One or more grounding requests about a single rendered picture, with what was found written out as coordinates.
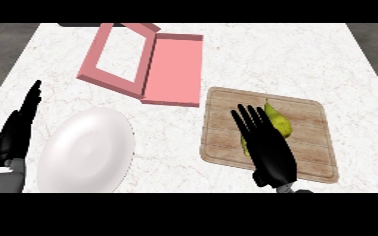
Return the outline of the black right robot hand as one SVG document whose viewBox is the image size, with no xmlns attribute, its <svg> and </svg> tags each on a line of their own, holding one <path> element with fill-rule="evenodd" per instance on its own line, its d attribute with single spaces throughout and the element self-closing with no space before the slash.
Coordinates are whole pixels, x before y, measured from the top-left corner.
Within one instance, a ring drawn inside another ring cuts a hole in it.
<svg viewBox="0 0 378 236">
<path fill-rule="evenodd" d="M 286 140 L 273 127 L 264 110 L 251 105 L 238 105 L 230 111 L 246 142 L 255 166 L 252 178 L 260 187 L 279 188 L 297 181 L 297 163 Z"/>
</svg>

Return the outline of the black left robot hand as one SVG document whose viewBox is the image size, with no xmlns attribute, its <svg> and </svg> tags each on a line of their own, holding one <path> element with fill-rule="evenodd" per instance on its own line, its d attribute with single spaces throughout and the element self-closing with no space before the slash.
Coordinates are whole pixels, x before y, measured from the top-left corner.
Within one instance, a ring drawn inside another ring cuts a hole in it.
<svg viewBox="0 0 378 236">
<path fill-rule="evenodd" d="M 6 167 L 12 159 L 23 159 L 29 148 L 31 125 L 41 101 L 41 81 L 37 80 L 26 93 L 19 110 L 7 117 L 0 130 L 0 166 Z"/>
</svg>

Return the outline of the yellow-green lemon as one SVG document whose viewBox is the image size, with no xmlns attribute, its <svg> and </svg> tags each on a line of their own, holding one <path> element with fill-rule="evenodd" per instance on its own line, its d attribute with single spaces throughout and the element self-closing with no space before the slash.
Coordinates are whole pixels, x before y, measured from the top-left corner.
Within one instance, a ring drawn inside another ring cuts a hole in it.
<svg viewBox="0 0 378 236">
<path fill-rule="evenodd" d="M 291 152 L 286 138 L 292 134 L 292 125 L 272 104 L 266 102 L 264 107 L 239 105 L 238 110 L 241 112 L 241 134 L 249 156 Z"/>
</svg>

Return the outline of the wooden cutting board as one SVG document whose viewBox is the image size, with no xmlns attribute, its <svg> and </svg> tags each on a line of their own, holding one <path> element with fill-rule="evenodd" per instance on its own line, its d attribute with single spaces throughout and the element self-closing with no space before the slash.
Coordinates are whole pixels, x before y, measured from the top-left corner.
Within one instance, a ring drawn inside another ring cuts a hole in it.
<svg viewBox="0 0 378 236">
<path fill-rule="evenodd" d="M 292 134 L 286 139 L 297 161 L 298 178 L 338 182 L 338 167 L 323 106 L 319 102 L 266 93 L 211 87 L 207 94 L 201 158 L 218 165 L 252 170 L 245 156 L 241 132 L 230 111 L 238 105 L 264 107 L 269 103 L 288 118 Z"/>
</svg>

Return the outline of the pink open cardboard box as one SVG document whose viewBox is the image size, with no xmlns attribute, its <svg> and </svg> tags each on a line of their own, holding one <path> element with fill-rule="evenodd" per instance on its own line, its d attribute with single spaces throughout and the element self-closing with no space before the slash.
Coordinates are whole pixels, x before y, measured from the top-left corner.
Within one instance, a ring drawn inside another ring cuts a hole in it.
<svg viewBox="0 0 378 236">
<path fill-rule="evenodd" d="M 100 23 L 77 78 L 130 97 L 143 104 L 198 107 L 204 36 L 161 33 L 152 23 L 122 23 L 145 37 L 134 81 L 97 68 L 112 23 Z"/>
</svg>

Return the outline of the white round plate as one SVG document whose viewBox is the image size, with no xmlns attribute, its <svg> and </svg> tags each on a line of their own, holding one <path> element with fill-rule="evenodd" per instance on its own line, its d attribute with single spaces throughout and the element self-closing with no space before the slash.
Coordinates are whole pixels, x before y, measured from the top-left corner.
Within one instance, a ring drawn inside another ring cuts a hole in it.
<svg viewBox="0 0 378 236">
<path fill-rule="evenodd" d="M 125 116 L 90 108 L 59 126 L 46 143 L 37 169 L 41 192 L 114 192 L 134 154 L 134 133 Z"/>
</svg>

